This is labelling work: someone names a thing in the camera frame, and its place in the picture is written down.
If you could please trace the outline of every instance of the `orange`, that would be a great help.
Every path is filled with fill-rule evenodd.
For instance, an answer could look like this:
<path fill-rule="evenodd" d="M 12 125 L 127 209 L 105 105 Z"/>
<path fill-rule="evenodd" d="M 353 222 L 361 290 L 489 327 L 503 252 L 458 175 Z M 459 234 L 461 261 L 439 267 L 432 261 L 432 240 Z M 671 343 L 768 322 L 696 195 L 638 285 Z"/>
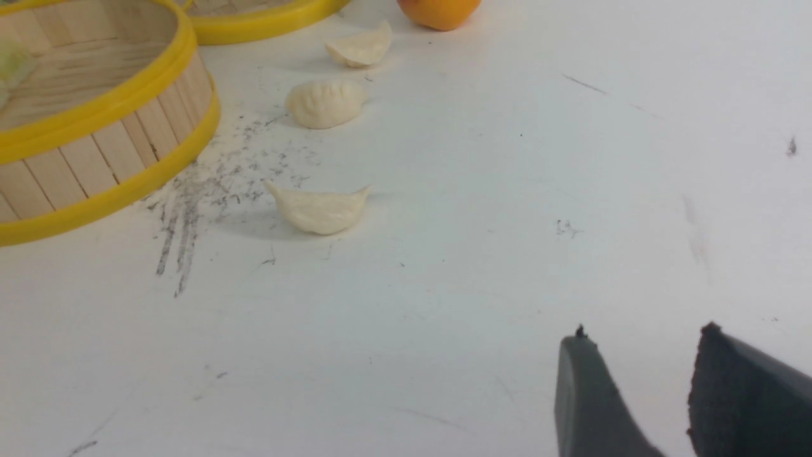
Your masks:
<path fill-rule="evenodd" d="M 444 32 L 460 27 L 482 0 L 398 0 L 406 17 Z"/>

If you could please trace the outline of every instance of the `yellow plastic rim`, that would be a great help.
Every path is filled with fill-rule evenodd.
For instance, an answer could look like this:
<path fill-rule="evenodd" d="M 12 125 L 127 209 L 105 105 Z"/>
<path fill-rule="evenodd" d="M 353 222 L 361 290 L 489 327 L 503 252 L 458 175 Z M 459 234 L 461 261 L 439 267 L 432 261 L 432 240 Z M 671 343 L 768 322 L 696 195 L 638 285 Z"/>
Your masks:
<path fill-rule="evenodd" d="M 43 7 L 64 0 L 26 0 L 0 7 L 0 15 Z M 31 124 L 0 131 L 0 165 L 26 159 L 87 137 L 130 115 L 156 98 L 183 73 L 197 50 L 192 21 L 172 0 L 150 0 L 169 8 L 178 30 L 169 46 L 134 77 L 103 95 Z"/>
<path fill-rule="evenodd" d="M 226 16 L 193 16 L 202 45 L 231 45 L 290 33 L 325 19 L 350 0 L 295 0 L 281 7 Z"/>
<path fill-rule="evenodd" d="M 83 202 L 33 219 L 0 224 L 0 246 L 52 237 L 110 215 L 166 184 L 209 144 L 220 122 L 220 101 L 214 80 L 209 110 L 191 135 L 160 162 Z"/>

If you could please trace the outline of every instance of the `dumpling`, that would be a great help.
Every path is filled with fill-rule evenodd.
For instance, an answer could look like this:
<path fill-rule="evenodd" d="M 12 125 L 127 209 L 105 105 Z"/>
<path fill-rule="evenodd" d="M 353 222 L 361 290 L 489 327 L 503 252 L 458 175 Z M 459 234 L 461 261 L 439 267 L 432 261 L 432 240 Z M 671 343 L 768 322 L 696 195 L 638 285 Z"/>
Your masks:
<path fill-rule="evenodd" d="M 368 99 L 355 81 L 311 81 L 291 89 L 285 107 L 307 128 L 333 128 L 355 119 Z"/>
<path fill-rule="evenodd" d="M 332 235 L 355 225 L 372 189 L 368 185 L 354 194 L 320 194 L 280 189 L 270 181 L 262 184 L 274 196 L 276 207 L 287 222 L 319 235 Z"/>
<path fill-rule="evenodd" d="M 392 44 L 392 27 L 385 20 L 375 30 L 325 41 L 324 46 L 336 63 L 352 68 L 378 63 Z"/>

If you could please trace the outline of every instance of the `bamboo steamer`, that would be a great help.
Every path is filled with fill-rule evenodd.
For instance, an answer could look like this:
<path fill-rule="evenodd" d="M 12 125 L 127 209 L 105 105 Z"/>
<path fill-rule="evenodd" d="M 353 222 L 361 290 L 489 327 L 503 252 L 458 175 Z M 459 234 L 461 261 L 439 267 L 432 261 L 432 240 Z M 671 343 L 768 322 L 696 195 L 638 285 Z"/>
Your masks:
<path fill-rule="evenodd" d="M 0 7 L 0 36 L 38 61 L 0 110 L 0 246 L 135 202 L 214 135 L 214 83 L 171 0 L 27 0 Z"/>
<path fill-rule="evenodd" d="M 202 45 L 264 40 L 314 24 L 350 0 L 176 0 Z"/>

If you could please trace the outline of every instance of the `dark tool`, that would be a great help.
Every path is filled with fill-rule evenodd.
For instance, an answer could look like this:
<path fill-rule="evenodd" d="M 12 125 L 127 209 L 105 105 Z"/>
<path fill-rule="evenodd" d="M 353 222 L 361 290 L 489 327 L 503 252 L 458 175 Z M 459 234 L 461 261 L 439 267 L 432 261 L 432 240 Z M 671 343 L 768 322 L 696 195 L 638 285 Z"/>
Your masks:
<path fill-rule="evenodd" d="M 698 457 L 812 456 L 812 379 L 713 323 L 702 329 L 688 405 Z M 561 342 L 555 425 L 561 457 L 662 457 L 582 327 Z"/>

